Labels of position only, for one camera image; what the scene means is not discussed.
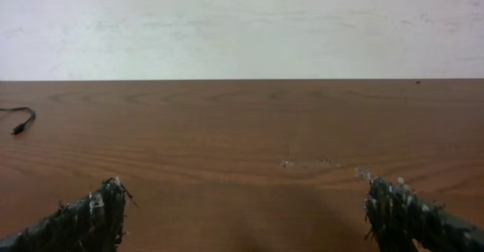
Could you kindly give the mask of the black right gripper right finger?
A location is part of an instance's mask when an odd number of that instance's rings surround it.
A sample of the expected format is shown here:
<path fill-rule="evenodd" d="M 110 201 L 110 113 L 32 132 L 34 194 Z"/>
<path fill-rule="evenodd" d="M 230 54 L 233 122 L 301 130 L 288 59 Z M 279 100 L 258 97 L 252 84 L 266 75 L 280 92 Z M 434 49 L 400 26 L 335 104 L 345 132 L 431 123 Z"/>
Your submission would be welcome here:
<path fill-rule="evenodd" d="M 380 251 L 483 252 L 483 229 L 425 201 L 402 177 L 390 182 L 367 170 L 355 174 L 369 181 L 365 220 L 371 224 L 366 239 Z"/>

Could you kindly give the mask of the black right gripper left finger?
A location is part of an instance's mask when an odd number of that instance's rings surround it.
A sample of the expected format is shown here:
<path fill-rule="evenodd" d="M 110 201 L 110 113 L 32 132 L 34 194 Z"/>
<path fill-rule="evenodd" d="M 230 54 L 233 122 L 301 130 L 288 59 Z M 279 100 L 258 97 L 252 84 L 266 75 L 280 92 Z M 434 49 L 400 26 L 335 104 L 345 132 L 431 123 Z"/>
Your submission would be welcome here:
<path fill-rule="evenodd" d="M 119 177 L 85 197 L 60 204 L 49 216 L 1 239 L 5 252 L 117 252 L 126 234 L 125 208 L 133 199 Z"/>

